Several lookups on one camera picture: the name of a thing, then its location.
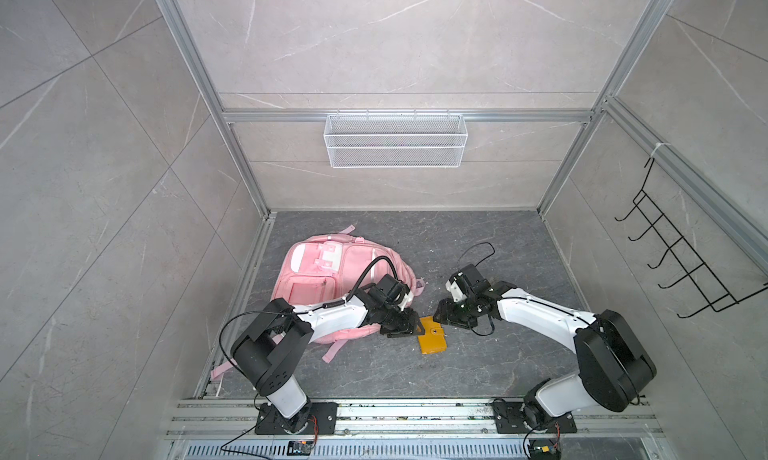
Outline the yellow leather wallet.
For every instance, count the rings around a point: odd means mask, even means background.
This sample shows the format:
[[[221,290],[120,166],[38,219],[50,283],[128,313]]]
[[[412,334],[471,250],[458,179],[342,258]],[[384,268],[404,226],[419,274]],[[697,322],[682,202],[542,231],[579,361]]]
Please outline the yellow leather wallet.
[[[431,316],[421,317],[424,331],[417,336],[421,353],[424,355],[441,353],[447,350],[444,329]]]

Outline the pink student backpack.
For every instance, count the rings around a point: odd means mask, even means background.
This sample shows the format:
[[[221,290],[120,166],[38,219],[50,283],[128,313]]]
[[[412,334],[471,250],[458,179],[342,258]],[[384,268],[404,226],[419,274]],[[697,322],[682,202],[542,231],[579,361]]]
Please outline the pink student backpack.
[[[394,262],[398,277],[415,291],[413,300],[418,297],[424,290],[424,282],[395,250],[355,236],[346,229],[294,244],[282,263],[271,301],[283,298],[291,305],[300,306],[338,299],[352,288],[363,269],[381,255]],[[329,335],[310,344],[327,346],[322,359],[330,363],[347,343],[375,334],[379,333],[373,327],[362,327],[348,334]],[[219,377],[231,368],[234,367],[226,361],[213,375]]]

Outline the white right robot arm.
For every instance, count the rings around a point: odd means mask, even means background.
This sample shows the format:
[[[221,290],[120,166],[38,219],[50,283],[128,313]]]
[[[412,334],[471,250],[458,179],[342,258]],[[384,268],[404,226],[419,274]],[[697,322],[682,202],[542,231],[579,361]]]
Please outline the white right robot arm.
[[[513,283],[491,283],[469,264],[447,281],[450,296],[441,300],[433,320],[474,331],[479,319],[522,325],[568,348],[578,369],[547,379],[524,397],[521,414],[527,428],[542,431],[563,416],[592,406],[622,412],[640,398],[657,368],[616,311],[568,308],[536,297]]]

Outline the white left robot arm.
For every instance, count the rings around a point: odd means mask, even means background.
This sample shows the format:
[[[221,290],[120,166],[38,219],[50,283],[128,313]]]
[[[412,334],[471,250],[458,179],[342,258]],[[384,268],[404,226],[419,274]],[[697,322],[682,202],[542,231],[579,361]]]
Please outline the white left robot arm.
[[[421,335],[425,329],[410,307],[414,296],[415,291],[398,277],[394,262],[381,255],[338,299],[294,306],[276,298],[253,310],[255,319],[221,351],[257,394],[267,399],[281,428],[298,433],[313,420],[312,402],[295,378],[308,345],[362,327],[373,327],[389,338]]]

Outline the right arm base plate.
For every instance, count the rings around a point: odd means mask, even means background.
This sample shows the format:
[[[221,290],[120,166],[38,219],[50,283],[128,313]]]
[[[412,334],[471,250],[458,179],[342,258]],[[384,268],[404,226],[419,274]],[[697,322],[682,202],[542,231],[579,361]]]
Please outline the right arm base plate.
[[[552,417],[540,407],[535,406],[533,402],[496,398],[490,402],[490,407],[497,432],[500,434],[577,432],[575,421],[570,413]]]

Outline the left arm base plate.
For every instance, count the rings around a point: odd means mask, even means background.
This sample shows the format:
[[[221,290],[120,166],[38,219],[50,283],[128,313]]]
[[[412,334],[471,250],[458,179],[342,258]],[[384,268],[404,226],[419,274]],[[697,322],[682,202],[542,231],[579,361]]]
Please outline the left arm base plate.
[[[256,435],[314,434],[331,435],[335,432],[339,405],[334,402],[310,401],[293,417],[284,417],[272,404],[259,408],[254,429]]]

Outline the aluminium mounting rail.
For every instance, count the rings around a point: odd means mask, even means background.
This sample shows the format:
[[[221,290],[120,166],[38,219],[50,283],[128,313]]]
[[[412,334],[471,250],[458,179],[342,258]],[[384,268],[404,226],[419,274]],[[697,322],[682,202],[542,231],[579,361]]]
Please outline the aluminium mounting rail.
[[[518,399],[335,399],[319,400],[296,427],[272,406],[246,400],[182,400],[161,427],[167,436],[214,438],[250,427],[258,435],[322,436],[523,436],[532,428]]]

